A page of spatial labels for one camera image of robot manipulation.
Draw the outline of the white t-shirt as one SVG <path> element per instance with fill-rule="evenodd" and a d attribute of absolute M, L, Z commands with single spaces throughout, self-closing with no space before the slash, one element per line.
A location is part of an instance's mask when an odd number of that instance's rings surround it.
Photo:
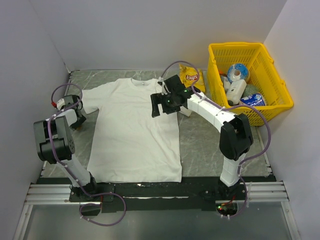
<path fill-rule="evenodd" d="M 152 117 L 153 78 L 119 78 L 84 90 L 86 114 L 98 113 L 87 170 L 98 183 L 180 182 L 176 113 Z"/>

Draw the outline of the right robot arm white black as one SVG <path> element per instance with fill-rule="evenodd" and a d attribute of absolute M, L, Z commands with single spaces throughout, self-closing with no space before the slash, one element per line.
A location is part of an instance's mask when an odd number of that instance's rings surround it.
<path fill-rule="evenodd" d="M 182 107 L 195 112 L 212 124 L 219 132 L 219 149 L 223 155 L 222 173 L 219 177 L 222 183 L 218 193 L 223 199 L 230 199 L 236 194 L 240 180 L 239 166 L 253 144 L 253 136 L 248 117 L 243 113 L 223 110 L 214 105 L 205 94 L 194 87 L 185 87 L 178 75 L 166 80 L 159 78 L 160 93 L 150 95 L 153 118 L 162 112 L 169 115 L 179 112 Z"/>

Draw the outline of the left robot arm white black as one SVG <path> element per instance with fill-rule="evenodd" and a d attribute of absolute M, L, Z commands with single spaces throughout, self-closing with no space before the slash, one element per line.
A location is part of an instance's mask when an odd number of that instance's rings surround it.
<path fill-rule="evenodd" d="M 43 162 L 59 167 L 71 181 L 71 192 L 79 198 L 94 201 L 99 188 L 92 174 L 75 156 L 72 130 L 86 121 L 81 113 L 82 101 L 78 95 L 66 95 L 56 103 L 58 110 L 53 119 L 33 123 L 37 155 Z"/>

